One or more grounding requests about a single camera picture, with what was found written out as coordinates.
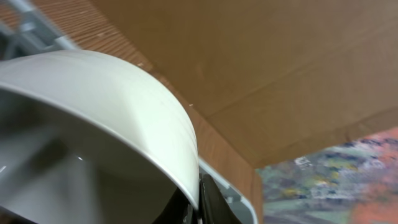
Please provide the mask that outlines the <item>grey bowl with rice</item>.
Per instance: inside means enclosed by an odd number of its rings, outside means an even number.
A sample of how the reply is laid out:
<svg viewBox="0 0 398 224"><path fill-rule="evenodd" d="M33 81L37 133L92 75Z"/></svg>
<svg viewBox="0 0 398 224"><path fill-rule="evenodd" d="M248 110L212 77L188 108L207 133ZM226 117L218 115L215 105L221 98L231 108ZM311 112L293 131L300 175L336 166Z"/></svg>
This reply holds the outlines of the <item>grey bowl with rice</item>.
<svg viewBox="0 0 398 224"><path fill-rule="evenodd" d="M61 50L1 62L1 210L29 223L152 223L200 201L178 99L119 58Z"/></svg>

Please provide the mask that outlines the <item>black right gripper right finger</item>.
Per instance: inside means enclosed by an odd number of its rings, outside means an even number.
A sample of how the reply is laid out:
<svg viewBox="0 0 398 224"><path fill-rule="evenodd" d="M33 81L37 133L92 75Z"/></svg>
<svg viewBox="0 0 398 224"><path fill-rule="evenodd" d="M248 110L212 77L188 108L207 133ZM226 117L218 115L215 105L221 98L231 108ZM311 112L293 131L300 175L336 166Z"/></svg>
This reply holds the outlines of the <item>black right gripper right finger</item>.
<svg viewBox="0 0 398 224"><path fill-rule="evenodd" d="M204 224L241 224L209 174L200 175L199 211Z"/></svg>

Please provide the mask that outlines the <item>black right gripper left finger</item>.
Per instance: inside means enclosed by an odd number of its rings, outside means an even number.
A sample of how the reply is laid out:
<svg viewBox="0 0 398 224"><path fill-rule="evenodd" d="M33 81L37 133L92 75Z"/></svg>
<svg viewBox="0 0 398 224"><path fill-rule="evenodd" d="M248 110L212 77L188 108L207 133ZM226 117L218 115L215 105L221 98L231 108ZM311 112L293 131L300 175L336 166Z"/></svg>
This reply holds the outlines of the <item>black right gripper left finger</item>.
<svg viewBox="0 0 398 224"><path fill-rule="evenodd" d="M192 224L193 207L180 189L177 189L161 214L152 224Z"/></svg>

